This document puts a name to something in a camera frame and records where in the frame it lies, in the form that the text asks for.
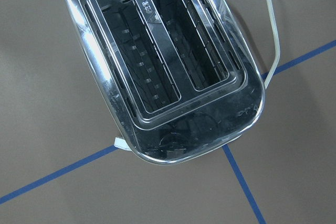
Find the chrome and cream toaster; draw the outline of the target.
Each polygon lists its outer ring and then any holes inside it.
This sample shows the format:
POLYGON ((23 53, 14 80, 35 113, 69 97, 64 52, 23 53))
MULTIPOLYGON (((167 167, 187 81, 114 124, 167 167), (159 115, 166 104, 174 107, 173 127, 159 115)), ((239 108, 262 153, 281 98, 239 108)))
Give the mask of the chrome and cream toaster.
POLYGON ((265 85, 225 0, 65 0, 131 151, 179 164, 259 119, 265 85))

